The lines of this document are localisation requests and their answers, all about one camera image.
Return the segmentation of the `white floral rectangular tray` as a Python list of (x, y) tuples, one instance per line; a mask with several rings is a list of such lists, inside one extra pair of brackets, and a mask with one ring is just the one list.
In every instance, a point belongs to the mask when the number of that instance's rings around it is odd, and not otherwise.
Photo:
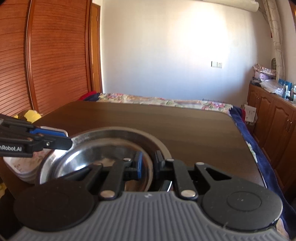
[[(43, 135), (37, 134), (41, 137), (49, 136), (49, 137), (58, 137), (51, 135)], [(21, 180), (33, 183), (34, 175), (36, 174), (37, 168), (40, 165), (43, 158), (48, 154), (51, 150), (44, 148), (42, 151), (34, 152), (32, 157), (2, 157), (4, 159), (5, 164), (8, 168), (11, 169), (14, 174), (16, 174)]]

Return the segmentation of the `clear plastic bag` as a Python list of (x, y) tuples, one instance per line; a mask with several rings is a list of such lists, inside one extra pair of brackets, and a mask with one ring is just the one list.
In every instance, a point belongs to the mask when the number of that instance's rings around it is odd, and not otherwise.
[(275, 80), (264, 80), (260, 82), (260, 86), (269, 93), (282, 95), (283, 86)]

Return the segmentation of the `wooden slatted wardrobe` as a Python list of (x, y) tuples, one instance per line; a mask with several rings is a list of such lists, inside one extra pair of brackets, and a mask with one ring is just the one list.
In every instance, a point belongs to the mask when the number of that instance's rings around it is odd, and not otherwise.
[(102, 92), (101, 1), (1, 1), (1, 113)]

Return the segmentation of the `red cloth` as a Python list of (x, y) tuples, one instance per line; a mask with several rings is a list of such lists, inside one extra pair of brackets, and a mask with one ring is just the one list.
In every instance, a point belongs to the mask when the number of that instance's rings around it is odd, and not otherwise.
[(93, 95), (95, 95), (95, 94), (97, 94), (96, 91), (88, 92), (88, 93), (82, 95), (78, 100), (79, 100), (79, 101), (83, 101), (83, 100), (87, 99), (88, 97), (91, 97), (91, 96), (93, 96)]

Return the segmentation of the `dark blue blanket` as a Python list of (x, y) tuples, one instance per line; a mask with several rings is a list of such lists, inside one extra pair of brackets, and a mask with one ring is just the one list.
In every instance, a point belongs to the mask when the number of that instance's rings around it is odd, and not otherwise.
[(247, 129), (247, 126), (242, 119), (243, 110), (239, 107), (232, 106), (229, 108), (228, 113), (233, 118), (234, 123), (241, 132), (241, 135), (243, 136), (245, 142), (247, 142), (253, 158), (257, 163), (260, 174), (262, 175), (264, 184), (269, 190), (273, 191), (281, 198), (283, 210), (280, 218), (283, 221), (283, 227), (285, 228), (288, 236), (292, 240), (295, 239), (295, 210), (290, 204), (288, 204), (287, 200), (285, 199), (283, 192), (278, 184), (278, 180), (273, 168), (271, 167), (269, 161), (267, 160), (266, 156), (260, 149), (255, 139)]

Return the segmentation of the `small steel bowl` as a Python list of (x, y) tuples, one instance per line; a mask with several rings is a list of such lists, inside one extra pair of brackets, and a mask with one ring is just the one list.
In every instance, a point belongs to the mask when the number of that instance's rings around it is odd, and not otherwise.
[(111, 167), (115, 161), (131, 159), (130, 168), (140, 172), (137, 180), (125, 183), (125, 191), (147, 191), (152, 183), (153, 167), (148, 153), (132, 142), (116, 140), (114, 144), (82, 144), (58, 158), (51, 169), (51, 179), (86, 168), (90, 165)]

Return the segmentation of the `large steel bowl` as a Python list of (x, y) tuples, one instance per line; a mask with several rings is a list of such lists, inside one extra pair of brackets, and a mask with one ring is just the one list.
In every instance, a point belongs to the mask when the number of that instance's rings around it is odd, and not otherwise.
[(35, 183), (46, 183), (91, 164), (110, 167), (117, 160), (132, 159), (141, 152), (142, 178), (127, 181), (125, 190), (147, 191), (152, 184), (157, 151), (164, 159), (171, 158), (168, 148), (151, 134), (120, 126), (97, 128), (75, 135), (71, 149), (54, 150), (47, 154), (39, 165)]

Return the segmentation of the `floral bedspread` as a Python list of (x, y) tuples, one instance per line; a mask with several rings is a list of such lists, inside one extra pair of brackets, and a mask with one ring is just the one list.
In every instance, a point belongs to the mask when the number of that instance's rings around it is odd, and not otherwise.
[(98, 96), (98, 102), (157, 105), (175, 108), (218, 111), (222, 113), (229, 113), (229, 110), (233, 108), (233, 105), (231, 104), (209, 100), (165, 99), (160, 97), (145, 97), (119, 93), (101, 93)]

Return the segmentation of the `white air conditioner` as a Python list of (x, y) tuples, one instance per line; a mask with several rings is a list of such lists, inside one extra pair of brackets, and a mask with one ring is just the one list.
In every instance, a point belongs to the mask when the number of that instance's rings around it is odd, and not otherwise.
[(259, 9), (259, 3), (252, 0), (204, 0), (208, 3), (222, 4), (225, 6), (231, 6), (238, 9), (243, 9), (250, 12), (257, 12)]

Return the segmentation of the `white wall switch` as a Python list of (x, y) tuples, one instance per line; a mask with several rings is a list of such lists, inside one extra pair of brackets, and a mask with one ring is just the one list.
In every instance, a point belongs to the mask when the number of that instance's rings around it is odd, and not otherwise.
[(219, 61), (211, 61), (211, 67), (222, 68), (222, 63)]

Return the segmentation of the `patterned curtain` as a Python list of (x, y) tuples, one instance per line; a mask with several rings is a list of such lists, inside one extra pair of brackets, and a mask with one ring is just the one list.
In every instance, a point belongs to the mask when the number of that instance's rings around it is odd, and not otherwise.
[(282, 25), (280, 21), (280, 13), (275, 0), (262, 1), (267, 20), (270, 26), (271, 34), (273, 37), (273, 47), (276, 60), (276, 80), (284, 80), (285, 78), (285, 61), (283, 56), (282, 47)]

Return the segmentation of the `yellow plush toy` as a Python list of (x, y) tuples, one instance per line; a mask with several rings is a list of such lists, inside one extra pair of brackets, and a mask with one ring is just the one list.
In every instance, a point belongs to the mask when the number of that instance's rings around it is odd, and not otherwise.
[(39, 114), (37, 111), (32, 110), (32, 109), (23, 110), (14, 116), (14, 118), (17, 118), (19, 120), (28, 121), (30, 123), (36, 122), (41, 117), (42, 117), (41, 114)]

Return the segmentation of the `white cardboard box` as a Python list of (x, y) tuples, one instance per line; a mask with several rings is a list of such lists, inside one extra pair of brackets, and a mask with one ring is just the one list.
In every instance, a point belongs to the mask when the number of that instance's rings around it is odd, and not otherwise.
[(243, 110), (245, 122), (253, 123), (256, 118), (256, 108), (253, 106), (244, 104), (242, 106), (242, 110)]

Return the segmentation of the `wooden sideboard cabinet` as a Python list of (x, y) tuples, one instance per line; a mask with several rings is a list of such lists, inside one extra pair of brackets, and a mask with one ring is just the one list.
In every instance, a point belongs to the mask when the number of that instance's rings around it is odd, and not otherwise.
[(295, 187), (295, 106), (250, 84), (247, 103), (256, 108), (257, 121), (250, 129), (285, 193)]

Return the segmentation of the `pink floral bag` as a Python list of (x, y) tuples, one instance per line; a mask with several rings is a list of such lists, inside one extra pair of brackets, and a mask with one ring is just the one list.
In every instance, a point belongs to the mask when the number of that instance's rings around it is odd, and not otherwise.
[(254, 78), (258, 80), (272, 80), (276, 78), (276, 70), (266, 68), (260, 64), (253, 65)]

